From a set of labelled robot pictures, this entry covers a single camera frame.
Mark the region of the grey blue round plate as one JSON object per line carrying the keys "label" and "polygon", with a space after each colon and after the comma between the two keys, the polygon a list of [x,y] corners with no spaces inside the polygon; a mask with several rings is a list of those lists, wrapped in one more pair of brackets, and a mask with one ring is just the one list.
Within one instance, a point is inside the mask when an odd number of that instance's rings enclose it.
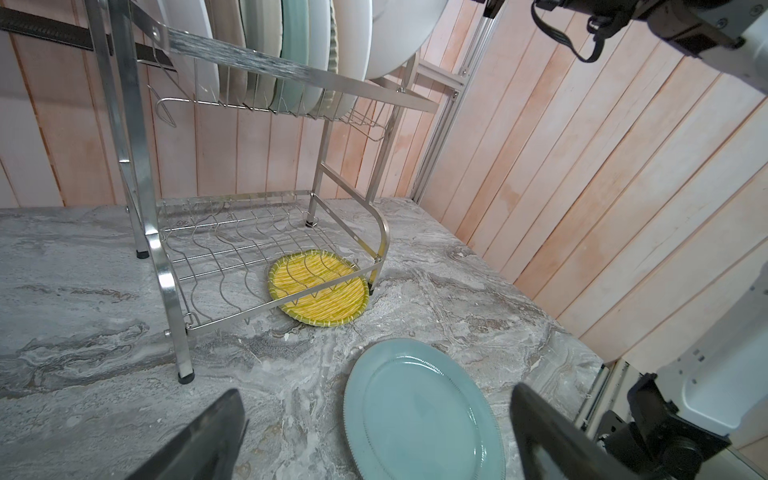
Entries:
{"label": "grey blue round plate", "polygon": [[369,346],[349,375],[345,437],[364,479],[503,479],[496,417],[469,374],[413,339]]}

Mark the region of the light green flower plate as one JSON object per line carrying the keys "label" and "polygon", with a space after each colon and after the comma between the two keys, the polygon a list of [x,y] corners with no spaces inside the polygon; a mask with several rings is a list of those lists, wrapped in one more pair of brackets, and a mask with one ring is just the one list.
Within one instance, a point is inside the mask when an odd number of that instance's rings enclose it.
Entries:
{"label": "light green flower plate", "polygon": [[[307,65],[309,58],[308,1],[283,1],[282,23],[281,58]],[[273,107],[281,112],[295,112],[298,109],[303,91],[303,84],[298,81],[278,79],[275,85]]]}

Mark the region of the stainless steel dish rack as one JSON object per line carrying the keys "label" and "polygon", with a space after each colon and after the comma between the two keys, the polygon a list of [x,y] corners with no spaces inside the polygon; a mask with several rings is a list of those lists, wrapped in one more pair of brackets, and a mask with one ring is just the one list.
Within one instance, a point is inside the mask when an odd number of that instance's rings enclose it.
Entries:
{"label": "stainless steel dish rack", "polygon": [[[392,243],[376,205],[383,194],[421,191],[432,152],[425,121],[438,96],[459,97],[457,57],[476,6],[451,2],[425,48],[383,77],[351,80],[357,97],[341,119],[301,114],[307,85],[337,92],[345,77],[246,47],[242,20],[219,40],[209,4],[182,22],[176,3],[84,3],[137,254],[150,260],[177,380],[194,380],[194,338],[280,309],[268,273],[311,249],[353,262],[373,292]],[[175,68],[139,63],[135,44]],[[293,112],[247,104],[248,74],[303,84]]]}

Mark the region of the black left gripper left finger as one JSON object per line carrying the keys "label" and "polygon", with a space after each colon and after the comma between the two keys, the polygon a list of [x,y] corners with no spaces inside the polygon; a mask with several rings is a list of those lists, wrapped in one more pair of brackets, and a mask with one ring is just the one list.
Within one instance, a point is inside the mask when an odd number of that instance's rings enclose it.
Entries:
{"label": "black left gripper left finger", "polygon": [[129,477],[231,479],[247,427],[241,394],[229,389]]}

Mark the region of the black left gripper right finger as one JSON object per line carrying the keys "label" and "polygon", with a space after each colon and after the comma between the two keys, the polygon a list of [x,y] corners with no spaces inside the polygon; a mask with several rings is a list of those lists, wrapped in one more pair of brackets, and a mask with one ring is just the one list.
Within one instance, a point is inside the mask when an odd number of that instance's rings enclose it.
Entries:
{"label": "black left gripper right finger", "polygon": [[529,385],[512,390],[509,416],[527,479],[636,479]]}

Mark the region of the cream plate with red flowers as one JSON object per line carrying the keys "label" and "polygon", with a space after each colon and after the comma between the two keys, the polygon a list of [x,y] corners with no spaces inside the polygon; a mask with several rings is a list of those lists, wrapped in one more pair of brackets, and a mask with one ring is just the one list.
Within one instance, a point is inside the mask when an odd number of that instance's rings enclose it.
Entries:
{"label": "cream plate with red flowers", "polygon": [[[282,50],[283,22],[280,0],[240,0],[246,47],[279,57]],[[257,109],[271,106],[276,78],[267,74],[248,74],[247,104]]]}

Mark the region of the orange woven bamboo plate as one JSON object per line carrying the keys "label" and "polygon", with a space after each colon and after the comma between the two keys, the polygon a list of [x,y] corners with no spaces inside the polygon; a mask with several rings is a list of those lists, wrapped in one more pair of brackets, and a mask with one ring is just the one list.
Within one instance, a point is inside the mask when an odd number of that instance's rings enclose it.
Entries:
{"label": "orange woven bamboo plate", "polygon": [[[335,18],[335,8],[332,1],[329,2],[330,11],[330,41],[329,41],[329,60],[327,65],[327,71],[330,73],[338,72],[338,36],[337,36],[337,24]],[[334,102],[335,91],[325,89],[322,92],[320,100],[314,109],[313,114],[316,116],[327,116],[331,113],[331,107]]]}

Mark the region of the white plate dark lettered rim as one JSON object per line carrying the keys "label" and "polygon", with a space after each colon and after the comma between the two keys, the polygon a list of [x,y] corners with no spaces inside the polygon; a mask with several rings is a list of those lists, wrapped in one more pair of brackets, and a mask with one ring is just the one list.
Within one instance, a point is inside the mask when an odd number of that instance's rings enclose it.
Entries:
{"label": "white plate dark lettered rim", "polygon": [[[330,56],[331,10],[329,0],[309,0],[309,66],[326,71]],[[322,88],[307,85],[300,104],[301,114],[311,113],[322,95]]]}

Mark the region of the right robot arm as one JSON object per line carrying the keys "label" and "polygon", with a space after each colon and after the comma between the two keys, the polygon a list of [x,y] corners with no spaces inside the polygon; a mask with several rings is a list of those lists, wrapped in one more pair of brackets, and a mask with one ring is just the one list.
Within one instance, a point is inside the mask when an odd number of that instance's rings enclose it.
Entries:
{"label": "right robot arm", "polygon": [[[569,1],[585,13],[598,59],[631,21],[681,53],[767,89],[767,5],[763,1]],[[525,476],[551,462],[568,479],[693,479],[725,450],[743,417],[767,395],[767,277],[760,274],[697,343],[642,375],[627,401],[632,419],[602,442],[567,425],[530,388],[513,390],[510,417]]]}

